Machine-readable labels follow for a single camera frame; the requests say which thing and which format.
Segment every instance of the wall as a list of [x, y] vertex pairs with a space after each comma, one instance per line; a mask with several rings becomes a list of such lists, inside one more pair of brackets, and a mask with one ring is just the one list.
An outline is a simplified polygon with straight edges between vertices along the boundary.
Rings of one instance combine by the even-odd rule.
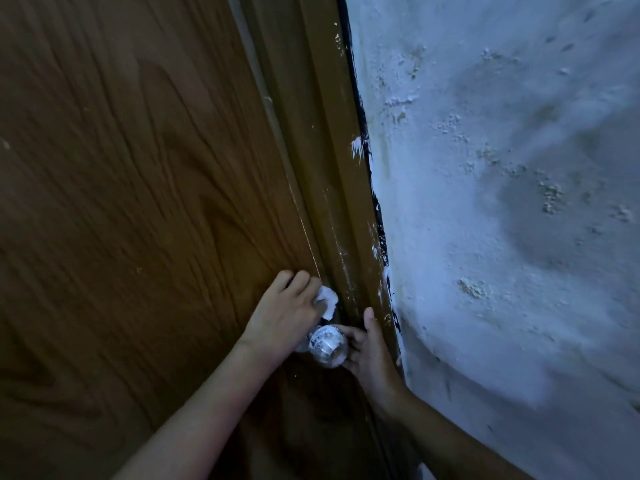
[[412, 389], [533, 476], [637, 476], [640, 0], [347, 5]]

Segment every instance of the white wall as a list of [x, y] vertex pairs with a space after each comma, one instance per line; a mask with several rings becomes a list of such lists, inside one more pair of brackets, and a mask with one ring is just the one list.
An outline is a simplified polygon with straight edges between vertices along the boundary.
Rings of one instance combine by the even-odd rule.
[[533, 476], [638, 478], [640, 0], [347, 4], [412, 389]]

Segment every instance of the wooden door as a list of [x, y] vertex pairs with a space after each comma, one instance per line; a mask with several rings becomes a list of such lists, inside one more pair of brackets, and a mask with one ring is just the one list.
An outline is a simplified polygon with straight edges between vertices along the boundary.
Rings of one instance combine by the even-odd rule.
[[[0, 7], [0, 476], [105, 478], [321, 263], [227, 0]], [[383, 475], [352, 380], [306, 356], [217, 471]]]

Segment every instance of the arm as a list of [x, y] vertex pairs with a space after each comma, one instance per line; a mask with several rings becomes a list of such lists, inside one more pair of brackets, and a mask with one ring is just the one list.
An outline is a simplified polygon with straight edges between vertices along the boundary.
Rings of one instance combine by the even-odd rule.
[[116, 475], [118, 480], [208, 478], [228, 437], [265, 380], [315, 325], [320, 280], [281, 271], [233, 350]]
[[340, 326], [351, 347], [344, 366], [356, 376], [376, 412], [412, 439], [436, 478], [530, 479], [404, 385], [371, 308], [364, 312], [364, 325], [366, 331]]

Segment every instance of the brown door frame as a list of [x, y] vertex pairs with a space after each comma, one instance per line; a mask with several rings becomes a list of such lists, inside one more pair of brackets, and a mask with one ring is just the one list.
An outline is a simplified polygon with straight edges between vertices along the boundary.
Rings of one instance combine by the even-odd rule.
[[[371, 190], [366, 123], [352, 80], [344, 0], [230, 3], [280, 142], [317, 272], [340, 296], [337, 320], [361, 326], [362, 311], [372, 306], [396, 360], [387, 249]], [[388, 478], [409, 478], [404, 447], [363, 395], [360, 399]]]

